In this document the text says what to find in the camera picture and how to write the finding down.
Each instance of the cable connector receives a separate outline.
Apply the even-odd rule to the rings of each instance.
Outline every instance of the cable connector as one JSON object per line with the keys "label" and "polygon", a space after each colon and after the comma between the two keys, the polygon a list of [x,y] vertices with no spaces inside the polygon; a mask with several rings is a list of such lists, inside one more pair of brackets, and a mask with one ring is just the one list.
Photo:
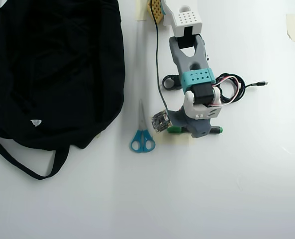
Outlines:
{"label": "cable connector", "polygon": [[257,82],[257,83],[250,84],[250,85],[248,85],[246,87],[249,87],[249,86],[265,86],[267,84],[268,84],[268,82],[260,81],[260,82]]}

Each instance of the black cable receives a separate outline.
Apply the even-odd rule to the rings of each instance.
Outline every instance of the black cable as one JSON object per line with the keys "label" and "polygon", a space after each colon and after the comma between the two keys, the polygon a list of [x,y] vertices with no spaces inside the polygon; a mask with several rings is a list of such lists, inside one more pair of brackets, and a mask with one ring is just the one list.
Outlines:
{"label": "black cable", "polygon": [[[219,83],[223,78],[228,77],[228,76],[233,76],[233,77],[235,77],[235,78],[238,80],[239,84],[240,84],[239,93],[238,93],[238,95],[236,96],[236,98],[234,99],[233,103],[234,103],[234,102],[237,102],[237,101],[239,101],[239,100],[242,99],[242,97],[243,97],[243,96],[245,95],[245,93],[246,93],[246,88],[247,88],[247,87],[250,87],[250,86],[265,86],[265,85],[268,84],[268,82],[261,81],[261,82],[253,83],[253,84],[250,84],[250,85],[247,85],[247,86],[246,86],[244,80],[243,80],[240,76],[237,76],[237,75],[234,75],[234,74],[228,74],[228,73],[221,74],[221,75],[216,79],[216,82]],[[235,79],[230,78],[229,80],[231,80],[231,82],[232,82],[235,86],[238,85],[238,84],[237,84],[237,81],[236,81]],[[220,85],[218,85],[217,87],[220,89],[220,92],[221,92],[221,96],[220,96],[220,98],[221,98],[221,102],[222,102],[222,103],[229,103],[229,102],[231,101],[231,99],[235,96],[235,95],[233,95],[231,98],[228,98],[228,97],[226,97],[226,96],[224,96],[224,95],[222,94],[222,89],[221,89]]]}
{"label": "black cable", "polygon": [[160,84],[159,84],[159,70],[158,70],[158,42],[159,42],[159,33],[158,33],[158,25],[157,25],[157,21],[156,21],[156,18],[155,18],[155,15],[154,15],[154,10],[153,10],[153,0],[150,0],[150,8],[151,8],[151,12],[152,12],[152,15],[153,15],[153,19],[154,19],[154,23],[155,23],[155,26],[156,26],[156,35],[157,35],[157,44],[156,44],[156,72],[157,72],[157,87],[158,87],[158,92],[162,98],[162,101],[163,101],[163,104],[166,108],[166,110],[168,110],[167,108],[167,104],[165,102],[165,99],[163,97],[163,94],[162,94],[162,91],[161,91],[161,87],[160,87]]}

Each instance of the blue scissor handle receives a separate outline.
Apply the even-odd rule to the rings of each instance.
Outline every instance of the blue scissor handle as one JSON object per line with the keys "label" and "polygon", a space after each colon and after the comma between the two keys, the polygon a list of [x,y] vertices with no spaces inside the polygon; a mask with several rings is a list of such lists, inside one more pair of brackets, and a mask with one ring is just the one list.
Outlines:
{"label": "blue scissor handle", "polygon": [[[150,141],[152,144],[152,147],[149,149],[146,147],[146,143],[148,141]],[[138,149],[133,148],[133,143],[135,142],[139,144]],[[153,151],[155,146],[156,146],[156,143],[153,140],[152,136],[149,134],[148,130],[144,130],[144,131],[138,130],[131,143],[131,149],[136,153],[143,153],[143,152],[148,153],[150,151]]]}
{"label": "blue scissor handle", "polygon": [[[155,146],[156,146],[156,143],[155,143],[155,141],[153,140],[152,136],[149,134],[148,130],[144,130],[144,131],[143,131],[143,135],[144,135],[144,148],[143,148],[143,151],[146,152],[146,153],[148,153],[148,152],[150,152],[150,151],[153,151],[154,148],[155,148]],[[152,146],[151,146],[150,149],[148,149],[148,148],[146,147],[146,144],[147,144],[148,141],[150,141],[151,144],[152,144]]]}

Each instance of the backpack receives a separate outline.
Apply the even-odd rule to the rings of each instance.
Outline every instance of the backpack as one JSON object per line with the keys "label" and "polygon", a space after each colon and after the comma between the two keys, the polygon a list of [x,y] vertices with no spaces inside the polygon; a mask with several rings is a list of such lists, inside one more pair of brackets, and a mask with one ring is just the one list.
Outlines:
{"label": "backpack", "polygon": [[120,113],[124,48],[117,0],[8,0],[0,8],[0,137],[55,150],[84,149]]}

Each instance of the black ring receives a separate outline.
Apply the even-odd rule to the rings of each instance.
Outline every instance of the black ring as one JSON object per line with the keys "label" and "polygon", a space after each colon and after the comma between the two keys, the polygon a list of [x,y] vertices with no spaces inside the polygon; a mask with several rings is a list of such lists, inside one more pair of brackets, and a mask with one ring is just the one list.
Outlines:
{"label": "black ring", "polygon": [[[171,79],[171,80],[174,81],[173,86],[170,87],[170,88],[167,88],[165,86],[165,82],[168,79]],[[165,76],[164,79],[163,79],[162,85],[163,85],[164,89],[167,90],[167,91],[180,90],[182,88],[182,84],[180,82],[180,79],[179,79],[179,76],[178,75],[168,75],[168,76]]]}

